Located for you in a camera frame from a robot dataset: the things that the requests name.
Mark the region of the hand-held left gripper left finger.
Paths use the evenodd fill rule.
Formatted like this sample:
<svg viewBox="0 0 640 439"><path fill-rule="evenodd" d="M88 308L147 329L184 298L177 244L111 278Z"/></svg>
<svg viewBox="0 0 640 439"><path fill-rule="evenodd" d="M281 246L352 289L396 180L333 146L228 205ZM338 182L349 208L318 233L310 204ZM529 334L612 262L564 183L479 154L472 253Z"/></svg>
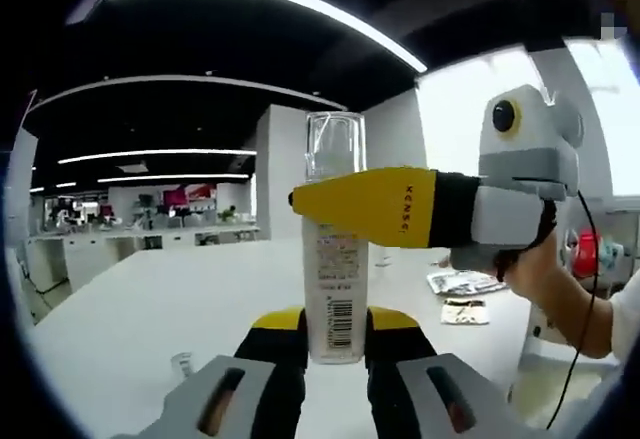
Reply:
<svg viewBox="0 0 640 439"><path fill-rule="evenodd" d="M232 356L218 355L170 391L137 438L293 438L305 399L308 334L300 306L257 319Z"/></svg>

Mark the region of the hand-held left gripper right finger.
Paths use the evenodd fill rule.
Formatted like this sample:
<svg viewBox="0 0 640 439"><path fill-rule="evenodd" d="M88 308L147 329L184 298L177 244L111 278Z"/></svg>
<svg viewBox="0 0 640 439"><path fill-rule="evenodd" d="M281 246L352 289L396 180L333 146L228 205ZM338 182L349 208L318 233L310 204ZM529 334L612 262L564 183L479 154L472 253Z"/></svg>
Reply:
<svg viewBox="0 0 640 439"><path fill-rule="evenodd" d="M454 354L438 354L407 314L370 307L367 397L380 438L546 438L502 391Z"/></svg>

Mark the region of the person's right hand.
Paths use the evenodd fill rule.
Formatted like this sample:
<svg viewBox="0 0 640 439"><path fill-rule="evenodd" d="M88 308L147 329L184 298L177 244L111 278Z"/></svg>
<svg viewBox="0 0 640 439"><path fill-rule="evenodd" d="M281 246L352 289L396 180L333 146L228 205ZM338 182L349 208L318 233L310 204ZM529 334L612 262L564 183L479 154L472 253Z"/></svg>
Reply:
<svg viewBox="0 0 640 439"><path fill-rule="evenodd" d="M541 244L520 254L506 269L503 281L518 296L541 309L548 308L575 286L559 265L557 253L557 234L553 231Z"/></svg>

